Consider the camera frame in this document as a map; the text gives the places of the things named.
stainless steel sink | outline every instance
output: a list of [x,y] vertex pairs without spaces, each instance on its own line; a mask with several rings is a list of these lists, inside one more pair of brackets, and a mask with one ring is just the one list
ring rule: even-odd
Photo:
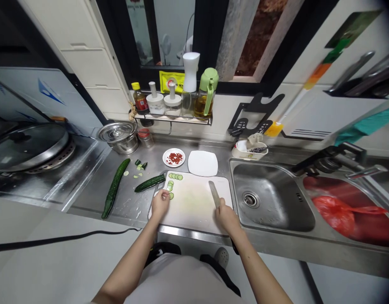
[[315,219],[297,183],[277,166],[243,163],[233,171],[235,195],[244,226],[311,231]]
[[[306,178],[292,174],[291,165],[235,159],[230,160],[230,169],[236,211],[244,227],[389,252],[389,200],[385,193],[365,179],[351,181],[345,177],[348,171],[322,173],[317,179]],[[313,190],[318,187],[320,191],[332,192],[331,196],[339,197],[351,206],[385,208],[388,211],[386,215],[369,220],[372,224],[376,223],[377,228],[387,229],[381,232],[377,229],[376,233],[360,229],[359,237],[341,235],[314,206],[312,198],[316,195],[311,192],[311,185],[315,187]],[[359,217],[359,214],[355,215],[356,225]],[[383,239],[374,239],[372,235],[380,235]]]

chopped red chili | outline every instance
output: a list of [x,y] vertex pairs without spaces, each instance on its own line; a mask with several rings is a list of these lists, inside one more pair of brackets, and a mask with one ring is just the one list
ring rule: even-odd
[[181,155],[180,153],[171,153],[168,157],[168,160],[171,161],[169,165],[171,165],[172,163],[178,164],[182,159],[183,159],[183,155]]

yellow bottle cap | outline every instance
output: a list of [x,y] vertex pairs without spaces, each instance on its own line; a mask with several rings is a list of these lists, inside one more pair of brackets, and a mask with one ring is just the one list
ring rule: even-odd
[[131,84],[133,90],[139,90],[141,87],[139,86],[139,82],[133,82]]

green towel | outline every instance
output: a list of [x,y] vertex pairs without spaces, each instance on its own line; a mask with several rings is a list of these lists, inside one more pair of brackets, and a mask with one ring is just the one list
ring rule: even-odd
[[360,140],[363,136],[367,136],[376,132],[378,129],[387,125],[388,123],[389,109],[366,117],[351,126],[349,129],[339,133],[337,139],[335,140],[335,146],[338,146],[344,141],[354,143]]

faucet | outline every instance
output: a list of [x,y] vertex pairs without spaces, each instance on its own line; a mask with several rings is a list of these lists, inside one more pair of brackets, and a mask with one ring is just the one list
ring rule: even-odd
[[348,179],[357,179],[357,178],[370,176],[370,175],[374,175],[374,174],[381,173],[381,172],[387,172],[387,171],[388,171],[387,168],[383,167],[382,165],[374,165],[372,167],[363,169],[359,172],[347,174],[345,176]]
[[[354,156],[352,158],[349,157],[346,151],[351,152]],[[316,154],[292,167],[291,171],[297,176],[301,176],[304,173],[308,176],[318,176],[320,171],[330,174],[345,166],[355,172],[346,175],[349,179],[356,179],[387,171],[385,167],[380,165],[375,165],[370,168],[364,167],[366,154],[365,149],[348,142],[343,142],[337,147],[329,146],[318,151]]]

